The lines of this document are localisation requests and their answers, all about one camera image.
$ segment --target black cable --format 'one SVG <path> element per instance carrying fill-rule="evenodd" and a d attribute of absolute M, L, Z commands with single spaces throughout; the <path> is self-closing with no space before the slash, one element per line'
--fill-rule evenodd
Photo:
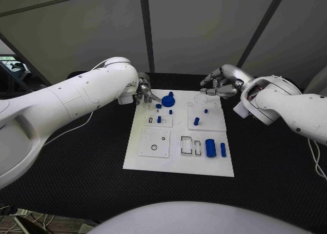
<path fill-rule="evenodd" d="M 3 218 L 4 218 L 9 214 L 10 214 L 10 211 L 7 211 L 6 214 L 1 216 L 0 222 L 1 222 Z"/>
<path fill-rule="evenodd" d="M 36 220 L 33 214 L 30 214 L 30 216 L 32 216 L 33 220 Z M 43 223 L 42 223 L 39 220 L 36 220 L 36 222 L 37 222 L 39 224 L 42 224 L 42 226 L 43 226 Z M 45 227 L 46 227 L 46 229 L 49 230 L 49 232 L 50 232 L 52 234 L 55 234 L 55 233 L 50 231 L 50 229 L 48 228 L 48 226 L 45 226 Z"/>

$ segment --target floor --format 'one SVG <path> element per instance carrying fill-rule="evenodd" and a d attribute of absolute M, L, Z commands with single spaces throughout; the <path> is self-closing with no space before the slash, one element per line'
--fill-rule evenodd
<path fill-rule="evenodd" d="M 32 213 L 32 214 L 33 214 L 35 218 L 39 218 L 42 215 L 40 213 Z M 46 215 L 43 215 L 39 219 L 42 222 L 43 222 L 45 216 Z M 0 222 L 0 234 L 6 233 L 7 230 L 11 228 L 11 226 L 16 224 L 13 218 L 14 218 L 13 215 L 6 216 L 3 218 L 3 220 Z M 30 215 L 26 218 L 30 221 L 35 221 Z M 55 234 L 76 234 L 76 233 L 79 233 L 81 225 L 84 223 L 86 223 L 92 226 L 97 226 L 97 224 L 91 220 L 73 219 L 73 218 L 56 216 L 52 223 L 49 224 L 48 228 L 50 229 L 50 231 Z M 22 233 L 22 230 L 10 231 L 9 233 Z"/>

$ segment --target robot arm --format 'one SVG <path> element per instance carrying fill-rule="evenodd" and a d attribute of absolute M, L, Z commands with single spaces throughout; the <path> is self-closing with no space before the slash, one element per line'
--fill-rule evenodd
<path fill-rule="evenodd" d="M 120 104 L 131 103 L 133 95 L 160 102 L 147 85 L 130 60 L 115 57 L 104 68 L 22 97 L 0 100 L 0 188 L 27 171 L 50 134 L 71 121 L 117 98 Z"/>
<path fill-rule="evenodd" d="M 200 85 L 210 81 L 213 89 L 202 89 L 203 94 L 229 98 L 242 91 L 233 108 L 242 118 L 252 115 L 269 125 L 282 117 L 294 132 L 327 145 L 327 97 L 303 95 L 282 77 L 255 79 L 229 64 L 210 73 Z"/>

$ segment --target robotic hand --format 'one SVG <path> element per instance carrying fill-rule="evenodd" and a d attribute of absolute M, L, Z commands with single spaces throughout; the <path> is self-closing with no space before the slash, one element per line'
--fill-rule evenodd
<path fill-rule="evenodd" d="M 229 64 L 209 74 L 200 85 L 210 81 L 213 89 L 202 89 L 202 94 L 229 98 L 242 91 L 233 108 L 242 118 L 252 115 L 269 125 L 282 117 L 294 132 L 327 146 L 327 97 L 304 95 L 282 77 L 254 78 Z"/>
<path fill-rule="evenodd" d="M 115 57 L 59 84 L 0 100 L 0 188 L 30 168 L 50 134 L 118 98 L 120 104 L 161 99 L 151 93 L 147 74 Z"/>

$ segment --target black table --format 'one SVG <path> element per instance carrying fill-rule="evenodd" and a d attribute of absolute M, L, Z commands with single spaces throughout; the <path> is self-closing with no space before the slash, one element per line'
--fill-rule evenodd
<path fill-rule="evenodd" d="M 150 74 L 156 89 L 199 90 L 205 76 Z M 0 192 L 0 202 L 75 218 L 107 220 L 163 201 L 206 201 L 258 211 L 314 232 L 327 230 L 327 182 L 314 171 L 307 139 L 284 120 L 242 119 L 222 100 L 235 178 L 122 169 L 135 104 L 114 101 L 85 127 L 42 150 L 33 167 Z M 53 134 L 81 125 L 88 115 Z M 327 172 L 327 147 L 321 146 Z"/>

